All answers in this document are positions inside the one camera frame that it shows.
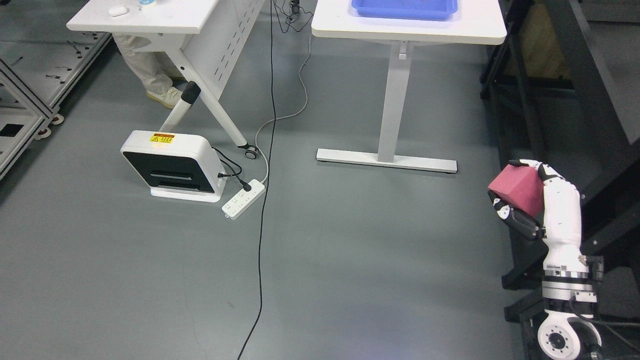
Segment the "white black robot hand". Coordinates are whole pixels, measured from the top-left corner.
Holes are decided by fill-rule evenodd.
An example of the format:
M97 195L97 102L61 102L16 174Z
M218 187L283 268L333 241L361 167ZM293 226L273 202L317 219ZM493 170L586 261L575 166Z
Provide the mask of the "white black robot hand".
M566 180L546 162L515 159L512 166L530 166L542 180L542 211L537 217L526 214L498 197L487 187L493 209L505 225L527 240L541 240L548 251L542 262L544 271L559 267L567 271L586 272L580 251L582 243L581 195L575 185Z

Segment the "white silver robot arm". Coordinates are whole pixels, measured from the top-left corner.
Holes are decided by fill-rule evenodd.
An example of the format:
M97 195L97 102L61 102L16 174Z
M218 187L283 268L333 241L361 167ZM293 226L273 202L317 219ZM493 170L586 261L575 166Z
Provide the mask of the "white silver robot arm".
M551 267L542 277L546 319L537 330L541 350L553 360L599 360L602 337L594 325L598 296L594 276Z

